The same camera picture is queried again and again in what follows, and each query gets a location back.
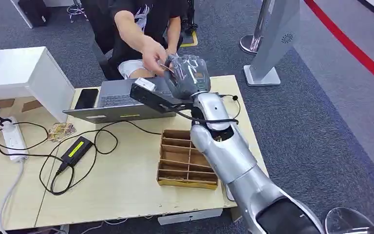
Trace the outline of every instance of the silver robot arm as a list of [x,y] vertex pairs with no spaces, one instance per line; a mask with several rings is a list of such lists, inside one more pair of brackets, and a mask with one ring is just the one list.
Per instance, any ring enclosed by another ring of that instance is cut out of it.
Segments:
[[[137,85],[131,97],[158,112],[175,111],[192,120],[190,137],[230,189],[252,234],[323,234],[318,218],[276,186],[257,166],[237,120],[218,94],[210,93],[206,63],[197,56],[169,56],[164,79],[174,98]],[[191,110],[191,117],[181,110]]]
[[[200,93],[194,106],[207,120],[229,119],[217,94]],[[214,138],[215,134],[226,137]],[[191,140],[226,184],[252,234],[323,234],[320,221],[303,203],[276,186],[257,166],[235,122],[193,124]]]

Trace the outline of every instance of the black t-shirt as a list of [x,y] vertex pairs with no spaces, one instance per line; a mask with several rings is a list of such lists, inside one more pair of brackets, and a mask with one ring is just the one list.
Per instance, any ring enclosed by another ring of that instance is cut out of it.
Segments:
[[[168,20],[182,16],[187,8],[187,0],[109,0],[109,9],[114,18],[119,11],[125,10],[134,14],[135,23],[164,47],[166,45],[163,34],[167,28]],[[115,33],[113,60],[120,64],[130,59],[141,59],[141,53],[129,47],[120,37],[118,30]]]

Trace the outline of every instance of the smartphone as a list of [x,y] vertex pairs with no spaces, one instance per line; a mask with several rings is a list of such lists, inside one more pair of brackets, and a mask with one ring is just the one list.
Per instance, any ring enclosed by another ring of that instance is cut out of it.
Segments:
[[83,89],[75,105],[75,110],[93,108],[98,89]]

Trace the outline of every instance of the man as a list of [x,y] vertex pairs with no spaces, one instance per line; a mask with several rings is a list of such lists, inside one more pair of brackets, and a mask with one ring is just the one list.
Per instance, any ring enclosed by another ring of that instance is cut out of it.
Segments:
[[[177,52],[180,16],[187,8],[187,1],[109,1],[118,29],[112,57],[118,62],[121,75],[124,78],[162,76],[164,71],[159,63],[164,63],[167,55]],[[163,38],[166,29],[167,42]]]

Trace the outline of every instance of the cardboard box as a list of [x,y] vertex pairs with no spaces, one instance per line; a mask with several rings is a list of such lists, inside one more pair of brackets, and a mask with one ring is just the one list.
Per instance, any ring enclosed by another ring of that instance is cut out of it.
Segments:
[[190,140],[189,131],[164,130],[161,136],[159,185],[216,189],[219,180]]

